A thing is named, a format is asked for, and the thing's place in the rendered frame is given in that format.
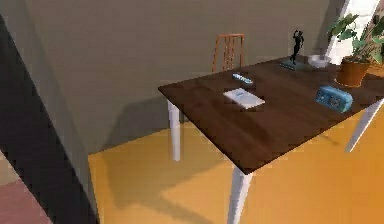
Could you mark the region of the black figurine statue on base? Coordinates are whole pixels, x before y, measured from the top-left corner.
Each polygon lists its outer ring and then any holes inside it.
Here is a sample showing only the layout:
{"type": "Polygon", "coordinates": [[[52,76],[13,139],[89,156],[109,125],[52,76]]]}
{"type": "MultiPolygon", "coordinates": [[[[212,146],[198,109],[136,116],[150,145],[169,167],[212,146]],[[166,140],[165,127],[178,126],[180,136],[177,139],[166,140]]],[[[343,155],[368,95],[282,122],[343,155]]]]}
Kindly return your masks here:
{"type": "Polygon", "coordinates": [[[301,30],[295,30],[293,34],[293,40],[293,53],[287,60],[280,62],[279,65],[292,71],[302,70],[305,68],[305,64],[303,62],[297,61],[297,55],[304,44],[303,32],[301,30]]]}

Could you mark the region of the blue radio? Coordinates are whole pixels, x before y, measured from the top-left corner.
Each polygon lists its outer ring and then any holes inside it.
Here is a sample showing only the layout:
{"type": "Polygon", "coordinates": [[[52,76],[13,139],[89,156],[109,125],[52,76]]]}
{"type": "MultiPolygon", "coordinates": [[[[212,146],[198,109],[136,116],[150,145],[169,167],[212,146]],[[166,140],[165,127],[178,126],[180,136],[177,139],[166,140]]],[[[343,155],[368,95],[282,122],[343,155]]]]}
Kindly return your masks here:
{"type": "Polygon", "coordinates": [[[340,113],[348,111],[353,103],[351,94],[332,86],[320,86],[316,93],[315,100],[340,113]]]}

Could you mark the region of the green house plant orange pot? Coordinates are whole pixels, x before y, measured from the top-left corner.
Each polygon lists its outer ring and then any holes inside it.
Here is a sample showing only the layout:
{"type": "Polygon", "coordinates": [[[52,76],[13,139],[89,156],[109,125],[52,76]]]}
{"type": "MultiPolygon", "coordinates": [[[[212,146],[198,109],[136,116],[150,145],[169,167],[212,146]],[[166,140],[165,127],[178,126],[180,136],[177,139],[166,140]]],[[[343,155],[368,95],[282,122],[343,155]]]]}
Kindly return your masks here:
{"type": "Polygon", "coordinates": [[[339,41],[352,38],[352,54],[342,59],[335,78],[337,83],[347,87],[359,87],[371,64],[384,63],[384,16],[375,14],[360,38],[356,31],[348,28],[356,18],[357,15],[348,14],[328,30],[328,40],[334,35],[339,41]]]}

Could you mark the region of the white window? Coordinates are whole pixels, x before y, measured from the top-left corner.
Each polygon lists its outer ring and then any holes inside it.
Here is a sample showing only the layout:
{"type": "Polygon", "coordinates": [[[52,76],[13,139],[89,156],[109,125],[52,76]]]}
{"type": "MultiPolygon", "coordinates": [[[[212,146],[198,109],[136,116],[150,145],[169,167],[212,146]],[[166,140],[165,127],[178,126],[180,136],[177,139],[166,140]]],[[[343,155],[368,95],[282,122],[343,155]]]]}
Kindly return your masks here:
{"type": "MultiPolygon", "coordinates": [[[[346,17],[348,14],[357,15],[357,18],[348,25],[348,28],[356,31],[356,36],[360,38],[364,28],[371,21],[379,7],[380,1],[381,0],[345,0],[337,20],[346,17]]],[[[352,54],[352,51],[352,38],[339,41],[337,36],[334,35],[329,41],[325,55],[331,59],[331,64],[339,65],[345,56],[352,54]]]]}

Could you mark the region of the white book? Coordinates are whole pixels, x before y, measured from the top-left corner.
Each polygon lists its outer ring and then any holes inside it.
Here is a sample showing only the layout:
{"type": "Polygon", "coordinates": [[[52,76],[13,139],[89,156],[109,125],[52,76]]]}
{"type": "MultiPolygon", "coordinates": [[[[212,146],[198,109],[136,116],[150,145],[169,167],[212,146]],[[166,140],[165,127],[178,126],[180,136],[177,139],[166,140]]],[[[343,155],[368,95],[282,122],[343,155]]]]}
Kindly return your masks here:
{"type": "Polygon", "coordinates": [[[243,88],[234,89],[223,93],[224,96],[231,99],[235,103],[242,106],[244,109],[257,107],[265,103],[265,101],[243,88]]]}

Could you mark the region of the white bowl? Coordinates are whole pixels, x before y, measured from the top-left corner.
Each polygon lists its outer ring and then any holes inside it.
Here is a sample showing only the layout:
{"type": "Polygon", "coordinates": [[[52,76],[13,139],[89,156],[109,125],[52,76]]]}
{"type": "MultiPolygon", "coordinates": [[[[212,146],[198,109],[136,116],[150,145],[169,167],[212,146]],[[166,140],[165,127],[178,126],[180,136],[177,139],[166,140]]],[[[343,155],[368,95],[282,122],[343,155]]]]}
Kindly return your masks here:
{"type": "Polygon", "coordinates": [[[310,55],[308,63],[315,68],[325,68],[329,65],[331,59],[325,55],[310,55]]]}

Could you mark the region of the orange wooden chair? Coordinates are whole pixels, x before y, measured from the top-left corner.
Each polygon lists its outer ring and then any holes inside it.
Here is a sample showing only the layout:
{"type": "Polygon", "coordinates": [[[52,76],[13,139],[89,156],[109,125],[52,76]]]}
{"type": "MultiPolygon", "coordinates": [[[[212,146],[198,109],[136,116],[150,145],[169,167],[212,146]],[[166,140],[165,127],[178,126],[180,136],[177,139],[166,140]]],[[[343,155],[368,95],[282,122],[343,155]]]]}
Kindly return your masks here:
{"type": "Polygon", "coordinates": [[[211,71],[215,72],[217,70],[217,62],[221,41],[224,41],[222,71],[231,70],[235,68],[236,42],[239,42],[239,66],[242,67],[244,62],[244,40],[244,34],[218,34],[215,39],[211,71]]]}

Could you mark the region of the white blue remote control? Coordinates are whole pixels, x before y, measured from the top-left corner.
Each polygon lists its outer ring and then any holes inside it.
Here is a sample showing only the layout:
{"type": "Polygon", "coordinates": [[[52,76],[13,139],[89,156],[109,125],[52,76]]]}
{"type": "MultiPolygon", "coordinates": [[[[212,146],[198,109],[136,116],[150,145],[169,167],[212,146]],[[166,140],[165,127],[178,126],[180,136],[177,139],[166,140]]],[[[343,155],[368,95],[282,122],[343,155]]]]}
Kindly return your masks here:
{"type": "Polygon", "coordinates": [[[246,78],[246,77],[240,75],[239,73],[234,73],[234,74],[232,74],[232,76],[233,76],[235,79],[240,80],[240,81],[242,81],[242,82],[244,82],[244,83],[246,83],[246,84],[253,84],[253,81],[252,81],[251,79],[246,78]]]}

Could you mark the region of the dark wooden table white legs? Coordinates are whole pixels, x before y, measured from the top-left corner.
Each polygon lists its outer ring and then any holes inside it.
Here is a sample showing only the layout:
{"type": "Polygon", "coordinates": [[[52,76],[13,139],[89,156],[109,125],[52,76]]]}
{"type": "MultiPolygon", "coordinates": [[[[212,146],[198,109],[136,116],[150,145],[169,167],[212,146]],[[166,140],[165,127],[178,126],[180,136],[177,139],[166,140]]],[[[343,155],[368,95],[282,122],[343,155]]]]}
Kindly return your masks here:
{"type": "Polygon", "coordinates": [[[368,74],[358,88],[342,89],[353,97],[339,113],[315,101],[320,86],[337,88],[339,68],[292,71],[280,58],[234,70],[163,85],[168,101],[173,159],[180,159],[180,122],[184,114],[235,165],[227,224],[239,224],[253,172],[358,112],[363,115],[345,150],[350,152],[384,104],[384,77],[368,74]],[[235,79],[249,78],[253,84],[235,79]],[[223,95],[243,88],[264,104],[244,109],[223,95]]]}

